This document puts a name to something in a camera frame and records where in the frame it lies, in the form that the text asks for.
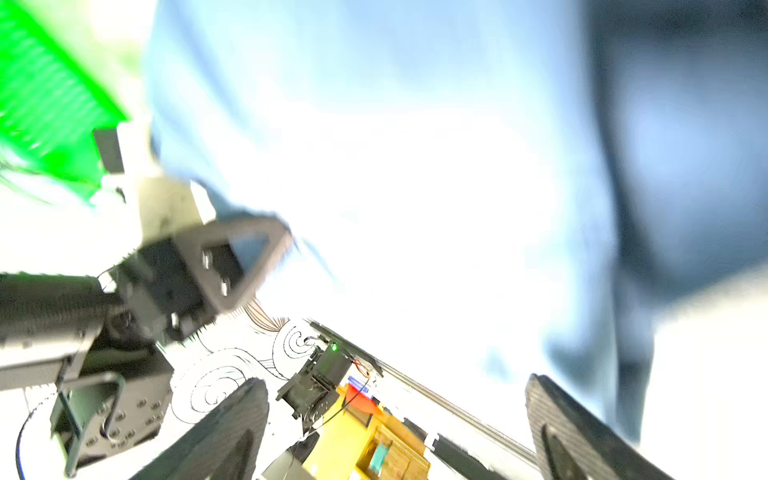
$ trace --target spiral drawing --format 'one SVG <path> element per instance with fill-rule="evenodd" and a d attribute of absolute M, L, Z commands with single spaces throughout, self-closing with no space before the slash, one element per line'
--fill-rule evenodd
<path fill-rule="evenodd" d="M 198 423 L 246 379 L 262 375 L 263 367 L 243 349 L 213 352 L 174 382 L 171 410 L 182 422 Z"/>
<path fill-rule="evenodd" d="M 306 358 L 315 349 L 314 343 L 306 341 L 315 335 L 310 325 L 303 320 L 289 320 L 283 325 L 272 345 L 273 367 L 281 379 L 288 380 L 301 370 Z"/>

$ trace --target teal object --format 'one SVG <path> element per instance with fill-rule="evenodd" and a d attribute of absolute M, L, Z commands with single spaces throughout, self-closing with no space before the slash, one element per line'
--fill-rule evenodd
<path fill-rule="evenodd" d="M 12 0 L 0 0 L 0 84 L 0 179 L 44 175 L 90 200 L 106 174 L 91 134 L 127 117 Z"/>
<path fill-rule="evenodd" d="M 368 467 L 371 472 L 374 472 L 377 475 L 381 475 L 382 467 L 384 466 L 384 460 L 386 459 L 388 453 L 389 447 L 379 443 L 379 446 L 376 447 L 376 451 L 373 453 L 373 458 L 371 458 L 371 465 Z"/>

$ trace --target wire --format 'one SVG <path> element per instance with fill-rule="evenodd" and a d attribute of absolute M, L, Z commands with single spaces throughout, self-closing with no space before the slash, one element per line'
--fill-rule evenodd
<path fill-rule="evenodd" d="M 304 345 L 306 345 L 306 344 L 307 344 L 307 343 L 308 343 L 310 340 L 314 340 L 315 342 L 320 342 L 320 343 L 322 343 L 322 344 L 323 344 L 323 345 L 324 345 L 326 348 L 328 348 L 328 342 L 327 342 L 327 341 L 325 341 L 325 340 L 323 340 L 323 339 L 321 339 L 321 338 L 318 338 L 318 337 L 316 337 L 316 336 L 305 336 L 305 337 L 304 337 Z"/>
<path fill-rule="evenodd" d="M 295 457 L 295 456 L 293 456 L 293 452 L 291 452 L 291 449 L 293 448 L 293 446 L 294 446 L 296 443 L 294 443 L 293 445 L 291 445 L 291 446 L 288 448 L 288 452 L 290 452 L 290 465 L 288 465 L 288 469 L 286 470 L 286 474 L 285 474 L 285 475 L 283 475 L 283 480 L 286 480 L 286 478 L 288 478 L 288 472 L 290 472 L 290 469 L 291 469 L 291 467 L 293 467 L 293 461 L 294 461 L 294 460 L 296 460 L 296 457 Z"/>
<path fill-rule="evenodd" d="M 18 473 L 19 480 L 25 480 L 24 470 L 22 469 L 22 434 L 24 433 L 24 428 L 27 426 L 27 423 L 29 423 L 29 420 L 32 418 L 35 412 L 37 412 L 38 408 L 40 408 L 43 403 L 46 403 L 48 400 L 53 398 L 57 393 L 58 392 L 54 392 L 41 400 L 40 403 L 32 409 L 29 415 L 27 415 L 27 419 L 24 421 L 24 423 L 22 423 L 22 427 L 18 431 L 18 438 L 16 439 L 16 472 Z"/>
<path fill-rule="evenodd" d="M 333 420 L 333 419 L 336 417 L 336 415 L 338 415 L 338 414 L 340 414 L 341 412 L 343 412 L 343 411 L 344 411 L 344 409 L 345 409 L 345 408 L 346 408 L 346 407 L 347 407 L 347 406 L 348 406 L 350 403 L 354 402 L 354 401 L 355 401 L 355 399 L 357 398 L 357 396 L 358 396 L 358 395 L 360 395 L 360 393 L 361 393 L 363 390 L 365 390 L 365 389 L 366 389 L 366 387 L 368 386 L 368 382 L 369 382 L 369 381 L 370 381 L 370 377 L 369 377 L 369 378 L 366 380 L 366 382 L 365 382 L 365 383 L 362 385 L 362 388 L 361 388 L 360 390 L 358 390 L 358 391 L 357 391 L 357 393 L 356 393 L 356 394 L 355 394 L 355 395 L 354 395 L 354 396 L 353 396 L 353 397 L 352 397 L 352 398 L 351 398 L 351 399 L 350 399 L 348 402 L 342 402 L 342 404 L 341 404 L 341 408 L 339 409 L 339 411 L 338 411 L 338 412 L 336 412 L 336 413 L 334 413 L 333 415 L 331 415 L 331 418 L 327 419 L 325 422 L 323 422 L 322 424 L 320 424 L 320 426 L 319 426 L 317 429 L 315 429 L 314 431 L 316 432 L 318 429 L 321 429 L 321 428 L 322 428 L 323 426 L 325 426 L 325 425 L 326 425 L 328 422 L 330 422 L 331 420 Z"/>
<path fill-rule="evenodd" d="M 363 376 L 365 376 L 367 379 L 371 378 L 371 371 L 368 370 L 362 363 L 360 363 L 358 359 L 355 359 L 355 366 L 357 367 L 357 371 L 360 372 Z"/>

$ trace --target green object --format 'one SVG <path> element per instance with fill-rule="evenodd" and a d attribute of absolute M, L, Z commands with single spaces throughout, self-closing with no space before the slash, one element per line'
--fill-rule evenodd
<path fill-rule="evenodd" d="M 126 115 L 12 0 L 0 0 L 0 85 L 0 179 L 45 175 L 90 200 L 106 174 L 91 133 Z"/>
<path fill-rule="evenodd" d="M 379 443 L 379 446 L 376 447 L 376 451 L 373 453 L 373 458 L 371 458 L 371 464 L 368 466 L 371 472 L 374 472 L 377 475 L 382 474 L 382 467 L 384 466 L 384 460 L 386 460 L 386 455 L 388 453 L 389 447 Z"/>

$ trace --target black cable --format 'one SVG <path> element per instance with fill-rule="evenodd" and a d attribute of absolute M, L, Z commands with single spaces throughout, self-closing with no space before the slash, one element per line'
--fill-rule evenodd
<path fill-rule="evenodd" d="M 341 403 L 341 408 L 339 409 L 339 411 L 338 411 L 338 412 L 336 412 L 336 413 L 334 413 L 333 415 L 331 415 L 331 418 L 329 418 L 329 419 L 327 419 L 325 422 L 323 422 L 323 423 L 322 423 L 322 424 L 321 424 L 319 427 L 317 427 L 317 429 L 314 429 L 314 431 L 315 431 L 315 432 L 317 432 L 317 430 L 318 430 L 318 429 L 321 429 L 323 426 L 325 426 L 325 424 L 327 424 L 328 422 L 330 422 L 331 420 L 333 420 L 333 419 L 336 417 L 336 415 L 338 415 L 338 414 L 340 414 L 341 412 L 343 412 L 343 411 L 344 411 L 344 409 L 345 409 L 345 408 L 346 408 L 346 407 L 347 407 L 347 406 L 348 406 L 350 403 L 354 402 L 354 401 L 355 401 L 355 399 L 357 398 L 357 396 L 358 396 L 358 395 L 360 395 L 360 393 L 361 393 L 363 390 L 365 390 L 365 389 L 366 389 L 366 387 L 368 386 L 368 382 L 369 382 L 370 380 L 371 380 L 371 378 L 370 378 L 370 377 L 368 377 L 368 379 L 366 380 L 366 382 L 365 382 L 365 383 L 362 385 L 362 388 L 361 388 L 360 390 L 358 390 L 358 391 L 357 391 L 357 393 L 356 393 L 356 394 L 355 394 L 355 395 L 354 395 L 354 396 L 353 396 L 353 397 L 352 397 L 352 398 L 351 398 L 351 399 L 350 399 L 348 402 L 346 402 L 346 403 L 345 403 L 345 402 L 342 402 L 342 403 Z"/>
<path fill-rule="evenodd" d="M 25 480 L 24 470 L 22 470 L 22 434 L 24 433 L 24 428 L 27 426 L 27 423 L 35 414 L 35 412 L 37 412 L 40 406 L 43 403 L 46 403 L 48 400 L 50 400 L 57 393 L 58 392 L 52 393 L 51 395 L 45 397 L 42 401 L 40 401 L 40 403 L 37 404 L 36 407 L 32 409 L 29 415 L 27 415 L 27 419 L 24 421 L 24 423 L 22 423 L 22 427 L 18 431 L 18 438 L 16 439 L 16 472 L 18 473 L 18 480 Z"/>

